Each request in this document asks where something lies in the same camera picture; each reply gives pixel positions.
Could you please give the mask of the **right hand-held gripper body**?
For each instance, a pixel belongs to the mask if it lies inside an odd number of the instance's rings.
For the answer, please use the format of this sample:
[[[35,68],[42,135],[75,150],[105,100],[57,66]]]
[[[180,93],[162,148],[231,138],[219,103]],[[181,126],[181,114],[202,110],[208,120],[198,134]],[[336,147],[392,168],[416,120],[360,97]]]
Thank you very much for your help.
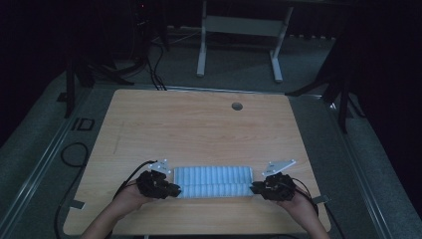
[[[259,193],[266,200],[290,201],[295,196],[296,185],[292,178],[283,174],[285,169],[296,163],[294,159],[270,161],[263,172],[265,180],[260,182]]]

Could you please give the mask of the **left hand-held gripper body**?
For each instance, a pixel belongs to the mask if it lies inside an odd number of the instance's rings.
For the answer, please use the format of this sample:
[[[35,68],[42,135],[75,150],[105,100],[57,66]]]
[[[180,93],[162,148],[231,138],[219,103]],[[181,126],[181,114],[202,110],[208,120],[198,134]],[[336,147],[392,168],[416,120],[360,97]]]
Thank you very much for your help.
[[[136,179],[140,193],[149,198],[167,198],[168,192],[172,192],[167,189],[170,182],[166,180],[166,177],[171,173],[167,160],[148,161],[145,165],[148,170],[141,173]]]

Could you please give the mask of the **blue striped towel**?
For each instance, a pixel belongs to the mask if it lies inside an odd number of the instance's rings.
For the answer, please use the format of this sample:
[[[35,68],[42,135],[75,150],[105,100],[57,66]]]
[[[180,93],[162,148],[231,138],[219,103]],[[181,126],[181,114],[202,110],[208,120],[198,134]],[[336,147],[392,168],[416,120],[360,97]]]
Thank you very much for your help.
[[[186,166],[174,169],[179,198],[223,198],[251,196],[253,170],[250,166]]]

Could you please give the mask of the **person's left hand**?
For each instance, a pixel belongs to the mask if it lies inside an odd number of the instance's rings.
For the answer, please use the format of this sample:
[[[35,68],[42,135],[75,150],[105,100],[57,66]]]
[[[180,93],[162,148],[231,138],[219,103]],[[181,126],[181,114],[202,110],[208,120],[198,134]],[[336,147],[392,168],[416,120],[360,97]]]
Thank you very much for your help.
[[[131,182],[113,199],[110,205],[112,211],[117,215],[126,215],[151,201],[152,198],[142,195],[137,185]]]

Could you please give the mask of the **person's right hand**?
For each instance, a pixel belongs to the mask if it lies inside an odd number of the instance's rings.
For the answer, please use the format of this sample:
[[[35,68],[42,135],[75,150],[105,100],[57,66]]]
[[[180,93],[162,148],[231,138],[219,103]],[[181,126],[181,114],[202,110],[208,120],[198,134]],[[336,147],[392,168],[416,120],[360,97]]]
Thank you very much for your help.
[[[278,201],[277,204],[284,208],[297,222],[307,221],[313,216],[317,216],[309,196],[298,187],[295,188],[294,193],[291,200]]]

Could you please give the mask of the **black tripod stand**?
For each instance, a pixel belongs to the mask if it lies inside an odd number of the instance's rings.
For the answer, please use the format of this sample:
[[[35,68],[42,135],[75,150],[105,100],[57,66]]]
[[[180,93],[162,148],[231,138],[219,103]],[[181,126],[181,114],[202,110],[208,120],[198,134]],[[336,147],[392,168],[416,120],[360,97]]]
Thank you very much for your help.
[[[315,80],[297,90],[286,93],[289,97],[299,97],[322,85],[327,85],[321,99],[326,104],[333,104],[339,99],[339,110],[337,123],[343,133],[347,133],[346,116],[351,82],[358,68],[358,46],[357,43],[340,35],[334,42],[331,50],[326,56]]]
[[[132,66],[127,68],[111,70],[88,56],[68,54],[66,56],[66,91],[61,93],[58,97],[59,102],[64,102],[66,104],[64,118],[68,119],[76,107],[76,79],[80,81],[83,87],[91,88],[95,84],[92,71],[96,71],[119,85],[132,86],[133,82],[125,80],[122,76],[134,72],[141,66],[142,62],[135,62]]]

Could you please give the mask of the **dark equipment rack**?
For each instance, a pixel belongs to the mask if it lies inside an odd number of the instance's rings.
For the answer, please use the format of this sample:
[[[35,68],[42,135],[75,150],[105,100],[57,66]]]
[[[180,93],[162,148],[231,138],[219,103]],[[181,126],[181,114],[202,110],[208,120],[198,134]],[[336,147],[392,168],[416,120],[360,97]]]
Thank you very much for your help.
[[[134,60],[143,64],[149,49],[149,16],[145,0],[131,0],[134,30]]]

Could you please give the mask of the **metal floor rail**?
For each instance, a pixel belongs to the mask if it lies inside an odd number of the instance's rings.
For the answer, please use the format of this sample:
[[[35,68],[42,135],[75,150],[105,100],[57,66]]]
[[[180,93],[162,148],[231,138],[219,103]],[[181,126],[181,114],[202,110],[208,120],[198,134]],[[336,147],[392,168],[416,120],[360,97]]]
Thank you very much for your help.
[[[336,132],[340,137],[340,141],[343,143],[349,166],[351,167],[351,171],[359,188],[362,200],[364,201],[378,238],[392,239],[391,231],[375,198],[373,190],[369,185],[367,176],[362,169],[361,160],[357,154],[356,147],[353,145],[350,139],[350,134],[345,133],[339,127],[339,122],[337,120],[340,114],[340,107],[337,106],[336,103],[325,103],[324,106],[329,113],[330,120],[336,125]]]
[[[78,119],[88,112],[93,91],[82,88],[69,118],[62,91],[48,89],[0,147],[0,239],[56,239],[63,236],[69,203],[79,182],[88,142],[77,139]]]

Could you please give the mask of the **white metal desk frame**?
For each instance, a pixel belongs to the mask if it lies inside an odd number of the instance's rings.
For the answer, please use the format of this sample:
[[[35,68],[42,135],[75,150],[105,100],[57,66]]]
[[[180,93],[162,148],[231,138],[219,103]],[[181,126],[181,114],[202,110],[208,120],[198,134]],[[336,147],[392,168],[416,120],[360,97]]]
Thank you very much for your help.
[[[207,58],[207,33],[226,33],[238,35],[253,35],[274,37],[277,43],[274,49],[269,52],[274,80],[280,83],[284,80],[281,65],[279,62],[280,51],[287,34],[290,20],[294,11],[293,7],[288,7],[282,20],[264,20],[239,17],[227,17],[209,15],[207,13],[207,0],[202,0],[201,13],[201,42],[197,61],[196,75],[205,75]]]

